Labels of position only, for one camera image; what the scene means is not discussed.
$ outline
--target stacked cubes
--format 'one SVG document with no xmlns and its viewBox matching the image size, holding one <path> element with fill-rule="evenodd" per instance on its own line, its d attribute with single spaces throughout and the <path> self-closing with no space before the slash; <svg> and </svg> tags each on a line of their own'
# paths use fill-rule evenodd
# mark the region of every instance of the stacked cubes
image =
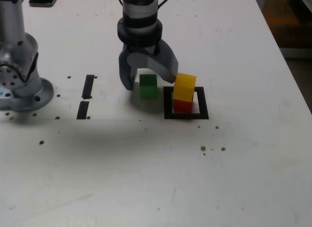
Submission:
<svg viewBox="0 0 312 227">
<path fill-rule="evenodd" d="M 174 86 L 174 112 L 192 113 L 196 76 L 178 73 Z"/>
<path fill-rule="evenodd" d="M 158 97 L 157 75 L 141 74 L 140 75 L 140 98 L 142 100 L 151 100 Z"/>
</svg>

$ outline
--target red cube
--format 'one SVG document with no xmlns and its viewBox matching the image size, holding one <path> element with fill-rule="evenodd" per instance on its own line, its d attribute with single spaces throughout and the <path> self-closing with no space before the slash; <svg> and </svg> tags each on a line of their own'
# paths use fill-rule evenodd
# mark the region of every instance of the red cube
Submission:
<svg viewBox="0 0 312 227">
<path fill-rule="evenodd" d="M 191 114 L 193 109 L 193 99 L 191 102 L 174 99 L 174 112 Z"/>
</svg>

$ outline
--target white tabletop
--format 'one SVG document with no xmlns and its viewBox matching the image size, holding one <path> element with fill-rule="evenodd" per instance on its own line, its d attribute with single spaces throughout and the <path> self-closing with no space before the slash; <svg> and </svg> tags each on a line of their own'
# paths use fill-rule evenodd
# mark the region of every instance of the white tabletop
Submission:
<svg viewBox="0 0 312 227">
<path fill-rule="evenodd" d="M 312 117 L 255 0 L 159 11 L 179 72 L 205 89 L 210 119 L 196 121 L 123 87 L 118 0 L 28 1 L 39 74 L 61 97 L 1 114 L 1 227 L 311 226 Z M 87 74 L 91 119 L 76 120 Z"/>
</svg>

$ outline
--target green cube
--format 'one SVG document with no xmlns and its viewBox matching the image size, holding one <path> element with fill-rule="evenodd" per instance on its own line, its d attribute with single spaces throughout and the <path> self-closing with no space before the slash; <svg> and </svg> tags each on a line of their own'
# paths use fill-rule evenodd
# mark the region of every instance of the green cube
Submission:
<svg viewBox="0 0 312 227">
<path fill-rule="evenodd" d="M 143 100 L 158 98 L 157 75 L 140 75 L 140 98 Z"/>
</svg>

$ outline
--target yellow cube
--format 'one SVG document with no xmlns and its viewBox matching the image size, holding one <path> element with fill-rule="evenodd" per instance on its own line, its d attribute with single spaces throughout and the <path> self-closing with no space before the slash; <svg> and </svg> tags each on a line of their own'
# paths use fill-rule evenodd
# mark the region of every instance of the yellow cube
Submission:
<svg viewBox="0 0 312 227">
<path fill-rule="evenodd" d="M 174 100 L 192 102 L 196 76 L 178 73 L 174 86 Z"/>
</svg>

